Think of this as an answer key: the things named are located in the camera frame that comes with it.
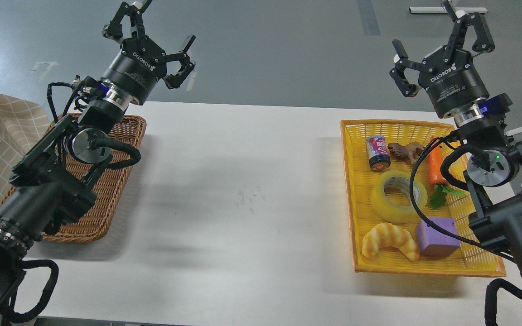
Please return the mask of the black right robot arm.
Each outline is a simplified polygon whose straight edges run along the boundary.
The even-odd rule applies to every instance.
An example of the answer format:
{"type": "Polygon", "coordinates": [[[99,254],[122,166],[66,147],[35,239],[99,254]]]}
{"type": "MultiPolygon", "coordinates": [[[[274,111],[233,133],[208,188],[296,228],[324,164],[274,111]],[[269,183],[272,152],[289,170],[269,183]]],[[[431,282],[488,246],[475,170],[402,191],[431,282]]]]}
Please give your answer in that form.
{"type": "MultiPolygon", "coordinates": [[[[427,145],[413,166],[411,179],[432,150],[458,143],[444,159],[440,174],[468,192],[475,209],[468,216],[475,240],[446,231],[425,216],[418,204],[413,206],[436,231],[514,262],[522,279],[522,142],[514,142],[505,133],[512,101],[505,93],[491,97],[473,62],[477,54],[495,48],[483,13],[456,10],[449,0],[442,5],[454,25],[447,43],[415,62],[401,41],[394,39],[397,54],[390,76],[402,95],[414,97],[423,89],[439,118],[453,118],[455,130],[427,145]]],[[[522,301],[522,289],[513,283],[502,278],[491,281],[485,292],[487,326],[497,324],[500,289],[522,301]]]]}

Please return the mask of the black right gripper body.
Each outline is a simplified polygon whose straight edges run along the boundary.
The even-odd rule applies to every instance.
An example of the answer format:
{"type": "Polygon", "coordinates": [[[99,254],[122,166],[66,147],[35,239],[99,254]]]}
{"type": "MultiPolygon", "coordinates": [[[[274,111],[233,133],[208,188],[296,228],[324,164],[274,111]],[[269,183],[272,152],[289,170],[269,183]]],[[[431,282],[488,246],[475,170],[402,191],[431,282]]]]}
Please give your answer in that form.
{"type": "Polygon", "coordinates": [[[445,62],[445,46],[423,58],[423,63],[431,66],[433,72],[419,74],[419,86],[431,101],[439,118],[456,115],[473,103],[481,103],[489,98],[489,92],[481,80],[472,54],[456,49],[450,63],[445,62]]]}

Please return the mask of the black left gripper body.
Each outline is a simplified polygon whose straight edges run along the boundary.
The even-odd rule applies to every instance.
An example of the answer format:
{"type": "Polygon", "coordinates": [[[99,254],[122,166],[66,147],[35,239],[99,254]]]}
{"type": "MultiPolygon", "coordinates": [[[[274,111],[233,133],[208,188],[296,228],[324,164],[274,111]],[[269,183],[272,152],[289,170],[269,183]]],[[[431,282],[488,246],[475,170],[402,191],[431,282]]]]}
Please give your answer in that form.
{"type": "Polygon", "coordinates": [[[104,72],[104,80],[120,87],[133,97],[135,105],[143,105],[157,81],[166,74],[166,65],[157,64],[154,58],[166,55],[166,51],[150,38],[143,48],[135,38],[126,38],[118,55],[104,72]]]}

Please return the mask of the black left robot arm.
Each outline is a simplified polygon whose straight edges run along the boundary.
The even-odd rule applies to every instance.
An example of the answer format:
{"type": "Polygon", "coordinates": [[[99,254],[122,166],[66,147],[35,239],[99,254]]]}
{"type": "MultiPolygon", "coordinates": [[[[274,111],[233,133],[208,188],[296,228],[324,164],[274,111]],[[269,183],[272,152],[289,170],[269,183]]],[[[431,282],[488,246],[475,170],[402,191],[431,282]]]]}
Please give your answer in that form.
{"type": "Polygon", "coordinates": [[[93,186],[105,170],[125,169],[141,159],[133,146],[108,134],[122,122],[130,104],[143,105],[158,81],[177,89],[194,70],[188,54],[191,35],[180,52],[166,53],[145,33],[143,13],[149,0],[122,2],[103,36],[120,44],[104,75],[76,77],[67,108],[79,118],[59,119],[48,102],[54,126],[13,167],[9,182],[15,191],[0,207],[0,315],[10,323],[38,317],[56,287],[59,268],[49,259],[25,260],[27,251],[63,225],[76,223],[95,204],[93,186]]]}

